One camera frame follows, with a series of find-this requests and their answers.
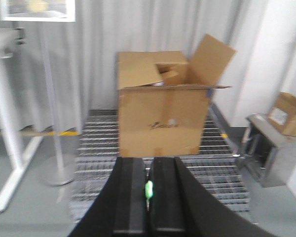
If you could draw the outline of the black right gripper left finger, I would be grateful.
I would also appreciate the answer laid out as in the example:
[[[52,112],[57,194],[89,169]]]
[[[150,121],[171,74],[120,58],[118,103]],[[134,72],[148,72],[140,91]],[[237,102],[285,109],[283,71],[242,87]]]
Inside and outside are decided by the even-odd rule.
[[[140,158],[118,158],[118,196],[113,226],[114,234],[145,234],[145,165]]]

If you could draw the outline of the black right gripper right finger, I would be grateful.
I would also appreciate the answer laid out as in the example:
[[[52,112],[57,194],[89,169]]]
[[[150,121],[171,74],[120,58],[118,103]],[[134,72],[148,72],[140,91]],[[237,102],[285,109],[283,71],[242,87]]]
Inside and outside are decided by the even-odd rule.
[[[185,234],[184,212],[173,158],[155,157],[149,177],[153,196],[149,207],[151,230],[154,234]]]

